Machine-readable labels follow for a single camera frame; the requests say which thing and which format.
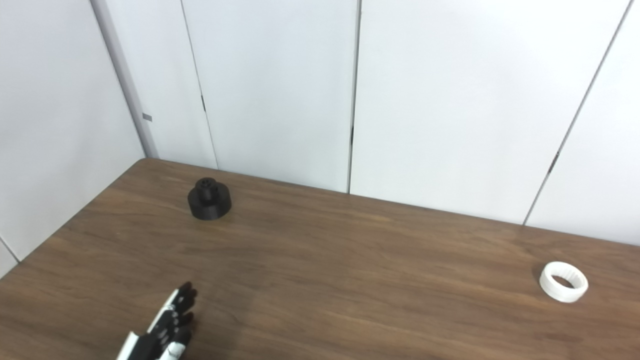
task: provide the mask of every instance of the wood grain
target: wood grain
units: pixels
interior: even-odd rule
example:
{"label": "wood grain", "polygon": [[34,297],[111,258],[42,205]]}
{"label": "wood grain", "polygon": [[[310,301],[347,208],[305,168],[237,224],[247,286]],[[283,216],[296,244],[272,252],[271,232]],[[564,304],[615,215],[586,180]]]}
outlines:
{"label": "wood grain", "polygon": [[[220,220],[186,194],[230,188]],[[0,357],[115,359],[186,280],[186,359],[638,359],[640,248],[142,160],[0,281]],[[590,289],[547,297],[567,261]]]}

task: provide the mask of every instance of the robotic hand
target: robotic hand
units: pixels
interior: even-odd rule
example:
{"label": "robotic hand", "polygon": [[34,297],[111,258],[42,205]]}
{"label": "robotic hand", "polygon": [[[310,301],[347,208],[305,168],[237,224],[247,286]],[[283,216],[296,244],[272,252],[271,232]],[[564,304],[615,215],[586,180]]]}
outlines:
{"label": "robotic hand", "polygon": [[185,312],[193,306],[197,294],[190,282],[174,290],[146,334],[129,333],[116,360],[180,359],[191,340],[188,325],[193,320],[193,313]]}

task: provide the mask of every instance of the black fingertip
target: black fingertip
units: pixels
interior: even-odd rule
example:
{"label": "black fingertip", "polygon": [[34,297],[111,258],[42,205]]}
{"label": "black fingertip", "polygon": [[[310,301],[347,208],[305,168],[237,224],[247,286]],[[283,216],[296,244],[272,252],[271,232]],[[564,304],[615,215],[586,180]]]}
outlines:
{"label": "black fingertip", "polygon": [[178,294],[184,294],[187,291],[191,290],[192,285],[191,285],[191,281],[187,281],[184,284],[182,284],[181,287],[178,288]]}

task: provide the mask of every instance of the black knob base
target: black knob base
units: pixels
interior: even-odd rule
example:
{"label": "black knob base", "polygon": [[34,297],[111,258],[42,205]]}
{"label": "black knob base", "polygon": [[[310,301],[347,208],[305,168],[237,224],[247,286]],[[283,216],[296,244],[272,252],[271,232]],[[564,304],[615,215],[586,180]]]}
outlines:
{"label": "black knob base", "polygon": [[229,188],[212,177],[198,180],[187,200],[191,214],[200,220],[216,220],[231,210]]}

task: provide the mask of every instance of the black cylindrical knob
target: black cylindrical knob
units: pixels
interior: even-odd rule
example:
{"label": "black cylindrical knob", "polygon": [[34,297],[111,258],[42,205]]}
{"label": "black cylindrical knob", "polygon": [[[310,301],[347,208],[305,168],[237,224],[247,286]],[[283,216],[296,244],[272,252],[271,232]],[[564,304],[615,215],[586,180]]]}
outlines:
{"label": "black cylindrical knob", "polygon": [[189,192],[187,200],[191,214],[200,220],[215,220],[231,210],[229,189],[212,177],[198,180]]}

